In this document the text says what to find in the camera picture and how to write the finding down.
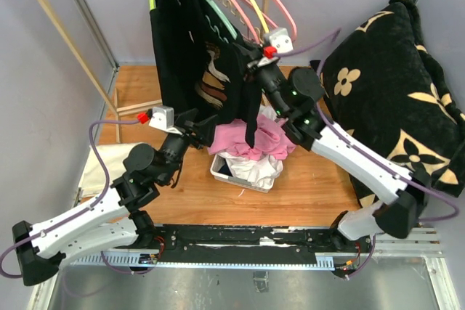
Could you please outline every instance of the gray floor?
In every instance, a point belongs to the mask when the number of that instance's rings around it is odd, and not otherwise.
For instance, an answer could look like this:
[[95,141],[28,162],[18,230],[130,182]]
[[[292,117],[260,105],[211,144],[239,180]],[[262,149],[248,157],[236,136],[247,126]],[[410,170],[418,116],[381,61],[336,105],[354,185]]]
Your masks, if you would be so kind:
[[155,269],[145,276],[120,275],[99,266],[75,266],[66,285],[88,298],[64,296],[62,280],[53,310],[437,310],[420,258],[372,261],[352,281],[330,272],[270,271],[268,290],[259,292],[251,270]]

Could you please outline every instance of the wooden floor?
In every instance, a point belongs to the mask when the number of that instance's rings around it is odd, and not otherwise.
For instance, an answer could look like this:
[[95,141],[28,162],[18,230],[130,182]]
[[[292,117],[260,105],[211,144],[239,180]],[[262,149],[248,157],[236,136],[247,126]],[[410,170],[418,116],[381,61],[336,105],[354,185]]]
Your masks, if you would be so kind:
[[[283,71],[287,75],[289,68]],[[160,99],[155,67],[121,67],[116,88],[120,107]],[[164,137],[149,126],[123,126],[121,141],[158,148]],[[116,128],[106,125],[100,144],[114,143]],[[212,160],[206,150],[187,151],[177,188],[159,188],[160,197],[144,208],[155,223],[328,226],[342,211],[358,209],[347,173],[302,148],[284,160],[284,171],[267,194],[246,189],[239,197],[242,188],[210,174]]]

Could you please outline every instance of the pink cloth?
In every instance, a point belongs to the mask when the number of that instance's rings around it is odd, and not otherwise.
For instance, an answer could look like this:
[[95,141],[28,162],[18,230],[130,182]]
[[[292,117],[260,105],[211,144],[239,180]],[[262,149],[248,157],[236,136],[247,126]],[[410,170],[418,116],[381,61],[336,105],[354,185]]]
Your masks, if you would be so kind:
[[284,160],[296,149],[296,145],[286,137],[277,123],[264,115],[259,115],[256,121],[258,126],[255,131],[254,148],[250,148],[246,143],[246,123],[234,120],[228,125],[217,126],[209,154],[228,152],[250,160],[260,160],[263,154],[269,154],[278,160]]

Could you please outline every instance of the black blanket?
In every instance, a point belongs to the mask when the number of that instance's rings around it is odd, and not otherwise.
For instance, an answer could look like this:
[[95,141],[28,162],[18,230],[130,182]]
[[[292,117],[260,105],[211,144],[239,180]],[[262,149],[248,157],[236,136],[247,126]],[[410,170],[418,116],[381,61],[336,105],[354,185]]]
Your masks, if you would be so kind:
[[[412,2],[391,0],[358,27],[326,60],[320,80],[333,119],[349,134],[412,171],[424,168],[435,189],[460,195],[465,115],[426,50]],[[357,179],[352,184],[361,206],[376,199]]]

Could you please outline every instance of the white basket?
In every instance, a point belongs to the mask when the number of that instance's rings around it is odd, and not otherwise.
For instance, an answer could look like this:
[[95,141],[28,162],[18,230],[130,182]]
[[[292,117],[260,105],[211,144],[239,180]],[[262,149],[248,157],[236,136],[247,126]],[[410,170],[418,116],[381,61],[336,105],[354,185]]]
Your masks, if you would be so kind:
[[[213,163],[211,164],[211,167],[210,167],[210,172],[211,174],[213,174],[213,177],[215,177],[215,179],[218,179],[219,181],[225,181],[226,183],[238,185],[239,187],[256,190],[257,192],[269,192],[270,191],[271,188],[263,189],[263,188],[253,185],[251,182],[246,181],[245,179],[235,178],[232,176],[221,174],[218,171],[220,170],[221,167],[223,167],[225,163],[226,163],[226,160],[224,158],[222,158],[221,156],[218,156],[218,154],[215,155],[213,159]],[[271,187],[273,186],[274,183],[275,183],[275,180],[273,179],[271,183]]]

